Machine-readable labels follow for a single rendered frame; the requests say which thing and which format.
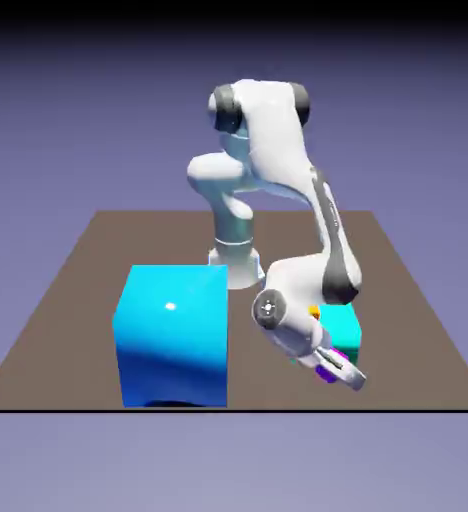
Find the large cyan box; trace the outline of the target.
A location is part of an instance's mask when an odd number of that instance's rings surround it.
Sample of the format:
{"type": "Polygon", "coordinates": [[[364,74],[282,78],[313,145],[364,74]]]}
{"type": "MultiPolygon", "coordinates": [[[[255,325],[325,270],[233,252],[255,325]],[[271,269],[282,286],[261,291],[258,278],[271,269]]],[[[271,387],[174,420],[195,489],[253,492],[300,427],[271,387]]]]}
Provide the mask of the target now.
{"type": "Polygon", "coordinates": [[[290,358],[309,367],[306,358],[317,347],[336,348],[357,366],[362,342],[362,329],[351,305],[316,305],[320,319],[312,317],[308,308],[316,304],[293,306],[281,327],[281,344],[290,358]]]}

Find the small purple cube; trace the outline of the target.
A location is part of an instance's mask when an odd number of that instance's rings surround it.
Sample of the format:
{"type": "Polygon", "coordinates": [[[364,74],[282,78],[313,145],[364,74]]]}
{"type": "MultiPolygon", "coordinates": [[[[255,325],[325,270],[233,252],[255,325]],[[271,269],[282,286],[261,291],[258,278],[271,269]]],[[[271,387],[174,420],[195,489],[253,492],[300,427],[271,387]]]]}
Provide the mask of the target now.
{"type": "MultiPolygon", "coordinates": [[[[336,352],[337,354],[339,354],[344,359],[348,359],[348,356],[346,354],[337,350],[336,348],[333,348],[333,351],[336,352]]],[[[318,365],[315,368],[315,372],[319,377],[321,377],[325,382],[327,382],[329,384],[333,384],[337,381],[337,377],[334,374],[332,374],[329,370],[323,368],[320,365],[318,365]]]]}

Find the large blue box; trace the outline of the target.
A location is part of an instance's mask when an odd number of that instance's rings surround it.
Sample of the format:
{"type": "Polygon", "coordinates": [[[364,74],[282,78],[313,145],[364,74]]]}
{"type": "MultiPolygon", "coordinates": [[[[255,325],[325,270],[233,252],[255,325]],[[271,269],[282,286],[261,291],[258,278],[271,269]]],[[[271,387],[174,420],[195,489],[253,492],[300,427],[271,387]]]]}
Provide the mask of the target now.
{"type": "Polygon", "coordinates": [[[227,405],[225,266],[132,266],[112,327],[126,407],[227,405]]]}

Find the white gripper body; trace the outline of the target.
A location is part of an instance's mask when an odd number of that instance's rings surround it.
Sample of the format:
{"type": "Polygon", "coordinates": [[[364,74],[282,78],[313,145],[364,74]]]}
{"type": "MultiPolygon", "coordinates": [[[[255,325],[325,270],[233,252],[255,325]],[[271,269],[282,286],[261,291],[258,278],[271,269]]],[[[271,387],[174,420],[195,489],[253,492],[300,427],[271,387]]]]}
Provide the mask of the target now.
{"type": "Polygon", "coordinates": [[[337,377],[336,382],[342,382],[354,391],[361,390],[366,382],[366,376],[349,359],[334,352],[333,348],[317,347],[306,362],[314,370],[318,365],[329,370],[337,377]]]}

